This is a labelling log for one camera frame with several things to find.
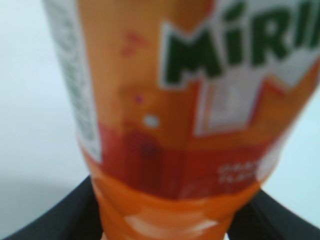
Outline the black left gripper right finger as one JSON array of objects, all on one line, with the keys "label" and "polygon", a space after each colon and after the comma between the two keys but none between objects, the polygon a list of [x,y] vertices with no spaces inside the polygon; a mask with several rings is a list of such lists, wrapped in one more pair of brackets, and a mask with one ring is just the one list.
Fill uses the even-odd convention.
[{"label": "black left gripper right finger", "polygon": [[234,216],[230,240],[318,240],[320,229],[260,190]]}]

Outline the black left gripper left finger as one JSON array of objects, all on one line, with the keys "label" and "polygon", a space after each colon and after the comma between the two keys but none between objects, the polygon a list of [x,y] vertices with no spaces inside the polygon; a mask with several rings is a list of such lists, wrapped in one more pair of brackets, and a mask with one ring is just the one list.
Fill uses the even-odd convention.
[{"label": "black left gripper left finger", "polygon": [[1,179],[2,240],[100,240],[99,208],[87,176],[76,186]]}]

